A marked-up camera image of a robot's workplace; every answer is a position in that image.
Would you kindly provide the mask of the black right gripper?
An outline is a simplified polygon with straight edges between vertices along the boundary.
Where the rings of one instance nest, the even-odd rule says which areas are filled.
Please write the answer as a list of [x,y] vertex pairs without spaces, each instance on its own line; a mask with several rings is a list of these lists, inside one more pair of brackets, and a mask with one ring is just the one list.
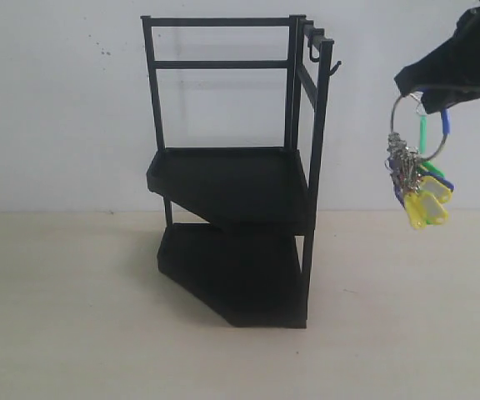
[[415,62],[396,74],[402,96],[421,88],[426,114],[480,98],[480,3],[459,17],[452,36],[431,56],[430,63]]

